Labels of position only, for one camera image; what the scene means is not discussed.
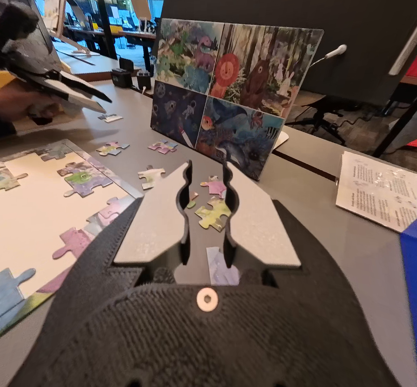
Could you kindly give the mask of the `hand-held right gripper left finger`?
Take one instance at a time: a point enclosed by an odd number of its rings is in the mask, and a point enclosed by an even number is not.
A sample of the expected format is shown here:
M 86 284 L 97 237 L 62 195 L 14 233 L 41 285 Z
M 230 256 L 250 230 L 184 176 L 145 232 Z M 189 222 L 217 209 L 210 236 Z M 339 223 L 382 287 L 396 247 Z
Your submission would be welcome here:
M 178 267 L 190 258 L 192 161 L 159 181 L 142 199 L 113 263 L 120 266 Z

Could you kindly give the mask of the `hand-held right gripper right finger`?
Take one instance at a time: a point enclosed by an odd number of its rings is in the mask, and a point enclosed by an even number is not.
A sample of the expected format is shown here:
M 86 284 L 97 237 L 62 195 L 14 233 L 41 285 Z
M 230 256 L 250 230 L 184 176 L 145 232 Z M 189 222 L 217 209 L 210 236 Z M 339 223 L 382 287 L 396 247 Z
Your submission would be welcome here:
M 223 256 L 228 268 L 299 269 L 301 261 L 273 200 L 234 164 L 223 164 L 225 225 Z

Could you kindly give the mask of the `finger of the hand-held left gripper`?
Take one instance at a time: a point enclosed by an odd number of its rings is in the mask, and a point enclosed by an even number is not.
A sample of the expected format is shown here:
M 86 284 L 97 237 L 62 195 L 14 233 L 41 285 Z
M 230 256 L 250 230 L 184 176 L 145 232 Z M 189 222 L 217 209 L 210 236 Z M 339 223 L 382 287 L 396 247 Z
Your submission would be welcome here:
M 78 90 L 72 90 L 60 81 L 53 79 L 45 79 L 42 81 L 42 84 L 68 103 L 93 110 L 97 113 L 106 114 L 106 110 L 99 102 L 93 100 L 91 95 Z
M 88 95 L 97 97 L 103 101 L 112 103 L 112 99 L 109 98 L 105 93 L 101 92 L 96 87 L 81 79 L 80 77 L 76 77 L 70 73 L 60 71 L 59 81 L 65 84 L 66 86 L 70 87 L 72 90 L 78 90 Z

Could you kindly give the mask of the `yellow green pink puzzle piece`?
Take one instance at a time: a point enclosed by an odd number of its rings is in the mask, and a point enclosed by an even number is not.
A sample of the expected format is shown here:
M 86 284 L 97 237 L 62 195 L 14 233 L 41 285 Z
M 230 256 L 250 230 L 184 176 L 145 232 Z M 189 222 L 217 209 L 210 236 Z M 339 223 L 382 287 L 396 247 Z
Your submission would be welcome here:
M 116 156 L 121 153 L 122 150 L 125 150 L 129 147 L 129 144 L 120 144 L 118 142 L 107 142 L 101 147 L 96 149 L 96 152 L 100 156 L 113 155 Z

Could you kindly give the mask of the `blue winged corner puzzle piece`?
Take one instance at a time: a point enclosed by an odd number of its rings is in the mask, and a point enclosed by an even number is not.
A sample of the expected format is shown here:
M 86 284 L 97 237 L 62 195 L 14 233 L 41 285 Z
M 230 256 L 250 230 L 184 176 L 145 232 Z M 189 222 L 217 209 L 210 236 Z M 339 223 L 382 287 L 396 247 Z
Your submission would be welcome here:
M 66 155 L 72 153 L 71 149 L 57 149 L 57 150 L 50 150 L 44 155 L 41 155 L 40 158 L 43 161 L 49 160 L 61 160 L 66 157 Z

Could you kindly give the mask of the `dinosaur puzzle board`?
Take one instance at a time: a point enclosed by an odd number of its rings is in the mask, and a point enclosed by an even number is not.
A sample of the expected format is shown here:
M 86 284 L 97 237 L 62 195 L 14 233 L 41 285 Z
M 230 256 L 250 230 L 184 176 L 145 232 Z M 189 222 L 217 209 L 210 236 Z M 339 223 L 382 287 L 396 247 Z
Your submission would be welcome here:
M 57 149 L 73 152 L 61 160 L 41 160 L 41 155 Z M 60 176 L 57 170 L 82 161 L 96 167 L 98 175 L 107 176 L 113 184 L 97 186 L 84 198 L 78 194 L 64 197 L 72 189 L 65 181 L 71 174 Z M 64 245 L 61 233 L 73 227 L 83 229 L 86 219 L 106 207 L 113 197 L 143 198 L 139 190 L 69 140 L 1 157 L 2 167 L 14 176 L 27 173 L 28 177 L 19 180 L 20 186 L 0 192 L 0 271 L 10 268 L 15 277 L 30 268 L 36 273 L 19 285 L 25 304 L 12 320 L 0 324 L 1 335 L 53 296 L 77 261 L 71 253 L 52 258 Z

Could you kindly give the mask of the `person's left hand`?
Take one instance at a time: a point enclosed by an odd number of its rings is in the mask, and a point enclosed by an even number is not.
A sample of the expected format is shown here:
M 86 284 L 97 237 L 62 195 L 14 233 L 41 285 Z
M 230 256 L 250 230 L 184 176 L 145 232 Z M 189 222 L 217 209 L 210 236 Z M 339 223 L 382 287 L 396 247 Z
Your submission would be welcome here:
M 31 107 L 40 108 L 41 117 L 52 119 L 60 113 L 59 99 L 15 79 L 0 89 L 0 119 L 16 122 L 28 115 Z

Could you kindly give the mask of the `white neighbouring desk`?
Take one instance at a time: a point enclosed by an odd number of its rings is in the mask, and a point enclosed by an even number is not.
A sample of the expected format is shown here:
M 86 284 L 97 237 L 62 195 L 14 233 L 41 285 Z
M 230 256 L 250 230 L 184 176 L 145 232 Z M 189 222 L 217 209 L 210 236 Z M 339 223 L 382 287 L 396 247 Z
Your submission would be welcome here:
M 54 41 L 53 45 L 60 58 L 73 75 L 86 82 L 111 80 L 112 71 L 119 69 L 119 61 L 91 52 L 90 55 L 79 52 L 65 42 Z

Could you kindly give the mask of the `dark grey charger box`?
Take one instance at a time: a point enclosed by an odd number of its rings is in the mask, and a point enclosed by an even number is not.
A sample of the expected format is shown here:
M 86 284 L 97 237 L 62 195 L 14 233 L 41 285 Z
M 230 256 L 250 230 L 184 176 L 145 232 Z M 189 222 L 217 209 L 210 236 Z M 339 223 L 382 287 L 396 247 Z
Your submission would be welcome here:
M 113 85 L 118 88 L 131 89 L 133 87 L 131 72 L 122 68 L 112 69 L 111 80 Z

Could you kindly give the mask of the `pink lavender puzzle piece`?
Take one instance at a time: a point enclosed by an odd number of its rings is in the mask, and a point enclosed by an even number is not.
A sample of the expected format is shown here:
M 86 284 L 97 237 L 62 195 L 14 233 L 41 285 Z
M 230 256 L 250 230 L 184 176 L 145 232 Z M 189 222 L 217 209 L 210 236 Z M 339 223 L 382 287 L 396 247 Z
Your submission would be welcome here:
M 99 217 L 101 219 L 105 219 L 106 221 L 114 220 L 134 201 L 135 198 L 130 195 L 127 195 L 122 198 L 113 197 L 107 201 L 106 207 L 104 207 L 98 212 Z

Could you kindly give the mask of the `grey blue puzzle piece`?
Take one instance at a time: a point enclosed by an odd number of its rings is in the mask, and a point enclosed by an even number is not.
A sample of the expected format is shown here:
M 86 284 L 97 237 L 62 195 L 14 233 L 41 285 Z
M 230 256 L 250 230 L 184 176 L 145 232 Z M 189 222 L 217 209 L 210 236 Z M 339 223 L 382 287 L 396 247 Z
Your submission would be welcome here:
M 87 224 L 83 228 L 84 232 L 89 235 L 96 237 L 98 234 L 102 232 L 116 216 L 112 216 L 110 218 L 105 218 L 100 212 L 95 213 L 94 215 L 88 217 Z

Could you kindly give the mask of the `scattered loose puzzle pieces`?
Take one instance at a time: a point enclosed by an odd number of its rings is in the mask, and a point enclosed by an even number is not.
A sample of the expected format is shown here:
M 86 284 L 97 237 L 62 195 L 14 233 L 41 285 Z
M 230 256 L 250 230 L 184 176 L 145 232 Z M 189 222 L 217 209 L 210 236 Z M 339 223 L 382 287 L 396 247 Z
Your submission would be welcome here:
M 142 189 L 152 189 L 162 179 L 164 173 L 163 168 L 154 169 L 151 165 L 147 166 L 146 170 L 139 171 L 138 178 L 145 180 L 141 184 Z M 221 217 L 230 217 L 231 215 L 231 211 L 225 202 L 227 188 L 217 175 L 210 175 L 208 181 L 201 182 L 200 185 L 201 187 L 207 187 L 212 197 L 207 202 L 211 209 L 202 206 L 195 211 L 195 214 L 200 218 L 199 225 L 204 229 L 212 227 L 221 232 L 225 227 Z

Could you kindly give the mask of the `pink dinosaur puzzle piece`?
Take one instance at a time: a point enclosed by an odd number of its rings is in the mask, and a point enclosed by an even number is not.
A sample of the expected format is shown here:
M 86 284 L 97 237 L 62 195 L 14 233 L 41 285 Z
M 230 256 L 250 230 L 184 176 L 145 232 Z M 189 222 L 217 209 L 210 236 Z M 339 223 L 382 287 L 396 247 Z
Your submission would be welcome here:
M 61 233 L 59 237 L 64 245 L 52 254 L 54 260 L 60 259 L 67 253 L 71 253 L 78 259 L 92 241 L 89 234 L 83 229 L 76 229 L 74 227 Z

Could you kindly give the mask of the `long wooden desk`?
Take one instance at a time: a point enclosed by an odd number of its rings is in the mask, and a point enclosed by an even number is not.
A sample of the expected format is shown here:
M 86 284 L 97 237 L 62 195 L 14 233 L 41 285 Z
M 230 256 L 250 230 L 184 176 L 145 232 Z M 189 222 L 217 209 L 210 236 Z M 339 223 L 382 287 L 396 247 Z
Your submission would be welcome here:
M 85 29 L 81 29 L 79 27 L 73 27 L 73 26 L 70 26 L 70 25 L 64 25 L 64 27 L 68 31 L 72 31 L 74 33 L 79 33 L 79 34 L 84 34 L 84 35 L 92 35 L 92 36 L 105 36 L 105 32 L 103 30 L 101 30 L 101 31 L 100 30 L 85 30 Z M 137 37 L 137 38 L 143 39 L 143 40 L 151 40 L 151 41 L 156 40 L 156 35 L 155 34 L 142 33 L 142 32 L 138 32 L 138 31 L 124 31 L 124 30 L 117 30 L 115 32 L 111 31 L 111 36 L 114 37 L 114 38 L 132 36 L 132 37 Z

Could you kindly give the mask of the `purple blue yellow puzzle piece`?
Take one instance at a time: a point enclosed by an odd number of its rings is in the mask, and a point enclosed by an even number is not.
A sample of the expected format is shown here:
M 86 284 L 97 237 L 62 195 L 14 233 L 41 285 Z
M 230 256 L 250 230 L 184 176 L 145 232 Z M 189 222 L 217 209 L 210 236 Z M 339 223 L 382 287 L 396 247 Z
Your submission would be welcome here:
M 177 150 L 177 143 L 169 142 L 167 140 L 159 140 L 148 146 L 148 149 L 158 151 L 161 154 L 173 153 Z

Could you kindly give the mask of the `teal dinosaur eye puzzle piece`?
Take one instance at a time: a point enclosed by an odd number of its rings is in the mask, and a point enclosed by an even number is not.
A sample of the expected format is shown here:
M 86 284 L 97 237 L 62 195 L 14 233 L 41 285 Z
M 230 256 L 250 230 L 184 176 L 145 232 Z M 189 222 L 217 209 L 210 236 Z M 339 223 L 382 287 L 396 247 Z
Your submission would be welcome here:
M 0 189 L 9 191 L 20 186 L 19 180 L 28 177 L 27 173 L 14 176 L 6 167 L 0 169 Z

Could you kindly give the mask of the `printed instruction sheet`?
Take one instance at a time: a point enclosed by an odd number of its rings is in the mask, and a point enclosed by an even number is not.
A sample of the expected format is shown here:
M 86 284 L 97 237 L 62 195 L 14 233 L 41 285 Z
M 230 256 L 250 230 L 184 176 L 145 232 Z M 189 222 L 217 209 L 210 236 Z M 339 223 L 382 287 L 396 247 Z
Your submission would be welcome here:
M 345 151 L 336 206 L 401 233 L 417 219 L 417 174 Z

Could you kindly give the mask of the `black office chair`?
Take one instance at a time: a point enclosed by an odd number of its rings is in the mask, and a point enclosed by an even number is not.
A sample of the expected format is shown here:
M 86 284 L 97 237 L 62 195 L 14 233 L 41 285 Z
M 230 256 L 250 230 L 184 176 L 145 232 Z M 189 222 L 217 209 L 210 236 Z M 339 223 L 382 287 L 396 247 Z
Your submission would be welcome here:
M 310 134 L 314 134 L 320 128 L 325 130 L 328 134 L 332 137 L 336 138 L 340 141 L 342 146 L 346 146 L 345 139 L 339 134 L 339 126 L 335 122 L 330 122 L 325 119 L 326 114 L 336 115 L 336 117 L 342 117 L 337 111 L 337 105 L 341 103 L 341 98 L 325 96 L 320 100 L 311 103 L 308 105 L 310 108 L 314 108 L 316 110 L 315 114 L 312 118 L 305 118 L 302 120 L 296 120 L 293 122 L 286 122 L 286 126 L 312 126 L 312 131 Z

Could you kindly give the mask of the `illustrated puzzle box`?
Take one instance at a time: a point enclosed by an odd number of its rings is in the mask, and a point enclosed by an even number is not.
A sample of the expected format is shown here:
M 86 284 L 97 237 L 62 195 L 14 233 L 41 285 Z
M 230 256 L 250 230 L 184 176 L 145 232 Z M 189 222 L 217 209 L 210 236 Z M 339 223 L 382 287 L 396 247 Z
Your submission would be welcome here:
M 259 181 L 323 35 L 163 18 L 151 129 Z

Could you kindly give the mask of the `blue box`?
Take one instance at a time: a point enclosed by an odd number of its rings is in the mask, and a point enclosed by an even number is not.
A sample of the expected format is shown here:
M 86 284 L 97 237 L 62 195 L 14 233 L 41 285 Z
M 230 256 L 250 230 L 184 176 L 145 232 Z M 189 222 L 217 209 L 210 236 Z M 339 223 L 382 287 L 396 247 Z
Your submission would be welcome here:
M 404 277 L 407 286 L 409 310 L 417 337 L 417 221 L 411 223 L 400 234 L 400 246 L 403 257 Z

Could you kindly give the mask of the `plain blue corner puzzle piece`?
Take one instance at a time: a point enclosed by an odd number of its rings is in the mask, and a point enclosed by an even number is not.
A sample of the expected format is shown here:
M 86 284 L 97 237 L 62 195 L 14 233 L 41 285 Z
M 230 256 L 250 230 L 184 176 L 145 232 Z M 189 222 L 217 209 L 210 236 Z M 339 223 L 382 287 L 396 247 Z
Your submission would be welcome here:
M 0 273 L 0 319 L 5 325 L 12 320 L 25 304 L 19 285 L 31 279 L 36 273 L 35 268 L 23 271 L 17 277 L 13 276 L 10 268 Z

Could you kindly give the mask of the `black desk leg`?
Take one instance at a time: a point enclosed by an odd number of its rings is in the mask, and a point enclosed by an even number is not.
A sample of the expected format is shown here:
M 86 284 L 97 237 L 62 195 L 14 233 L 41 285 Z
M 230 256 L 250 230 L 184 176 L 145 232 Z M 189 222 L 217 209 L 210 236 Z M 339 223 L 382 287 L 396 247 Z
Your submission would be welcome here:
M 393 143 L 394 139 L 400 134 L 400 132 L 405 128 L 405 126 L 410 122 L 413 116 L 417 112 L 417 98 L 411 103 L 407 111 L 397 120 L 392 129 L 389 131 L 388 135 L 383 139 L 383 141 L 378 145 L 378 147 L 373 152 L 372 156 L 379 158 L 385 150 Z

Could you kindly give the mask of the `grey metal bar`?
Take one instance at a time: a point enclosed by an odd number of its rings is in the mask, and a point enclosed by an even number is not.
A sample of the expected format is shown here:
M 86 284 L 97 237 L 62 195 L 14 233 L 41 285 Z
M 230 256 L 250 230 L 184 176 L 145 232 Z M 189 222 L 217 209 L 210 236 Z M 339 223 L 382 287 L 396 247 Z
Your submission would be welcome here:
M 417 45 L 417 27 L 415 27 L 408 41 L 406 42 L 403 49 L 399 53 L 397 59 L 395 60 L 393 66 L 389 70 L 388 72 L 389 76 L 397 76 L 400 73 L 405 63 L 407 62 L 409 56 L 415 49 L 416 45 Z

